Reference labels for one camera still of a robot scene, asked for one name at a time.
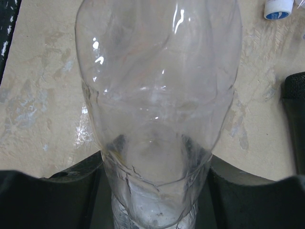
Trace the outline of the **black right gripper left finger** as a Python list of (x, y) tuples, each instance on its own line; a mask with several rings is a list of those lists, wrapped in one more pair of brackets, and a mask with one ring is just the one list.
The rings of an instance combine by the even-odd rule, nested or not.
[(112, 229), (111, 201), (100, 152), (50, 178), (0, 172), (2, 229)]

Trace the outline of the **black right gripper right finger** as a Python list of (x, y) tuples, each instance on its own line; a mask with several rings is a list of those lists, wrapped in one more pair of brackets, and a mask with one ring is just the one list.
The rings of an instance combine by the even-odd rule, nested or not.
[(212, 157), (198, 198), (199, 229), (303, 229), (305, 177), (272, 181)]

